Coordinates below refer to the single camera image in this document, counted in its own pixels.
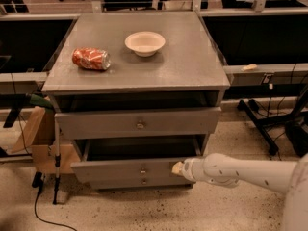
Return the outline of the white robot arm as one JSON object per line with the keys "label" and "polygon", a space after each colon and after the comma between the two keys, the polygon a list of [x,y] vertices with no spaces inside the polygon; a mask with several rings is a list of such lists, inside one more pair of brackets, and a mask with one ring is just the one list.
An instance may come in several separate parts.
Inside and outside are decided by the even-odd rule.
{"label": "white robot arm", "polygon": [[213,153],[177,162],[171,172],[191,182],[233,188],[245,181],[283,193],[281,231],[308,231],[308,155],[298,161],[261,161]]}

